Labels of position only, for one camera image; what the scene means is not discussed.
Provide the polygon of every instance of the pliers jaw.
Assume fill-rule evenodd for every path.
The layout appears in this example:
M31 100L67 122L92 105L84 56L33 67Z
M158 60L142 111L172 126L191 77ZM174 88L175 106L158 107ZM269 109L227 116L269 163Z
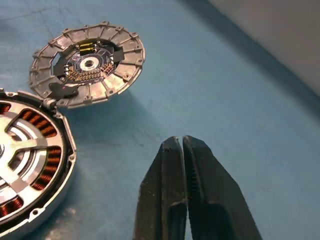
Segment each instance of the pliers jaw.
M164 141L140 186L134 240L262 240L244 196L210 148L192 136Z

